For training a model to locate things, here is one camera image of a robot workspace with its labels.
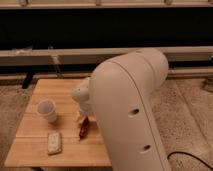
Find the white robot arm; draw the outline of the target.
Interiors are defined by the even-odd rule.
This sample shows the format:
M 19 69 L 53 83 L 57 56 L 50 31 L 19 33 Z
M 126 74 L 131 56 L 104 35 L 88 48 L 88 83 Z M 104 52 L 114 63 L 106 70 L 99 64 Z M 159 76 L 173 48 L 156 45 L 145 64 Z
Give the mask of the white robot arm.
M 113 171 L 171 171 L 149 102 L 167 75 L 165 55 L 142 48 L 104 61 L 72 90 L 79 113 L 96 118 Z

